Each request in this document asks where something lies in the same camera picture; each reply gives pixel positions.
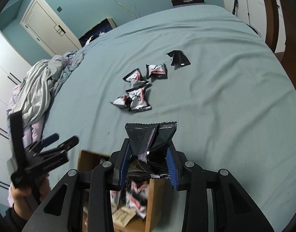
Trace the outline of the person's left hand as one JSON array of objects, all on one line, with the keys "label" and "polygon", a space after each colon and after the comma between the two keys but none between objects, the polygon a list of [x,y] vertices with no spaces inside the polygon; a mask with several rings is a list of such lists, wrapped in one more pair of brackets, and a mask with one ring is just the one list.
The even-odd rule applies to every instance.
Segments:
[{"label": "person's left hand", "polygon": [[[49,174],[44,175],[43,181],[39,188],[39,192],[40,192],[39,200],[41,202],[46,198],[46,196],[51,191],[48,177],[49,177]],[[30,197],[32,194],[31,188],[30,187],[15,188],[12,184],[11,184],[11,187],[12,188],[10,190],[10,194],[14,201],[14,204],[13,204],[14,211],[20,218],[24,220],[29,220],[29,218],[34,212],[27,202],[27,198]]]}]

